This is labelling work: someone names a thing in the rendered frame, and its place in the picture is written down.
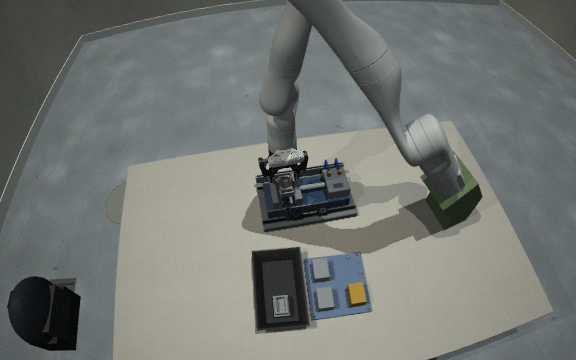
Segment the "yellow rectangular block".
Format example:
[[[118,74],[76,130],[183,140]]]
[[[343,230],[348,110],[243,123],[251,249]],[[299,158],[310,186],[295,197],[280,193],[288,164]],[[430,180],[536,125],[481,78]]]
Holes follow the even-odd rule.
[[[365,305],[366,295],[363,282],[348,284],[347,293],[350,307]]]

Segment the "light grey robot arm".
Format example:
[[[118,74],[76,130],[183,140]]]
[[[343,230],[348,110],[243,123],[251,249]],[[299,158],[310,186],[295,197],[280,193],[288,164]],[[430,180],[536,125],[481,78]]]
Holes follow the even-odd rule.
[[[268,148],[273,153],[268,158],[269,166],[304,161],[304,153],[295,150],[299,99],[295,81],[301,72],[312,25],[376,109],[406,162],[419,166],[443,195],[453,195],[465,186],[459,161],[457,164],[458,159],[435,116],[425,114],[402,126],[400,64],[382,36],[353,14],[342,0],[286,2],[259,94],[260,106],[268,114]]]

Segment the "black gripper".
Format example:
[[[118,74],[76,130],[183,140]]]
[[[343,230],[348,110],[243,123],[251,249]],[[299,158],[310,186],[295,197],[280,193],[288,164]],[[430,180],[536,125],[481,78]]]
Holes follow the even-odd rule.
[[[267,170],[266,166],[268,163],[268,158],[271,155],[273,155],[273,153],[269,150],[268,158],[266,158],[266,159],[258,158],[259,167],[261,169],[263,177],[269,176],[270,182],[275,184],[275,177],[274,177],[275,173],[277,173],[279,169],[291,168],[292,170],[294,170],[294,178],[295,178],[295,181],[297,181],[297,179],[300,178],[300,171],[305,171],[306,167],[307,167],[307,163],[308,163],[307,151],[303,151],[303,153],[304,153],[304,161],[301,162],[299,165],[298,164],[292,164],[292,165],[275,167],[275,168],[270,167],[269,170]]]

